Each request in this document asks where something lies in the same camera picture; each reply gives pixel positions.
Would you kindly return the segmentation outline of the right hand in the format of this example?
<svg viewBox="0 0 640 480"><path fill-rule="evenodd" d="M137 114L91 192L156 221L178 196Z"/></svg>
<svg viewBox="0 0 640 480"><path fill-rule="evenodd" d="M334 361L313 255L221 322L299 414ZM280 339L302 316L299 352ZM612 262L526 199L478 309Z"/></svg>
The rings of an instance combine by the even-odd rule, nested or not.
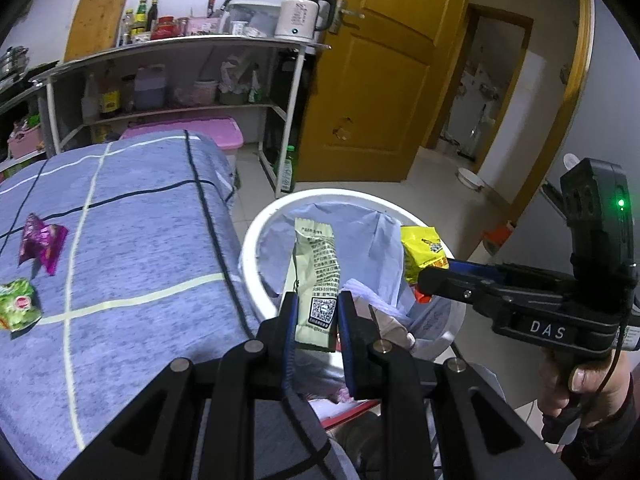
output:
<svg viewBox="0 0 640 480"><path fill-rule="evenodd" d="M560 356L544 349L544 360L540 366L541 390L537 405L542 414L558 417L570 402L570 394L576 393L582 400L593 396L604 381L613 359L599 364L575 366L565 374L560 367ZM585 427L597 425L612 417L623 406L631 382L628 356L622 352L608 383L598 394L593 407L582 415Z"/></svg>

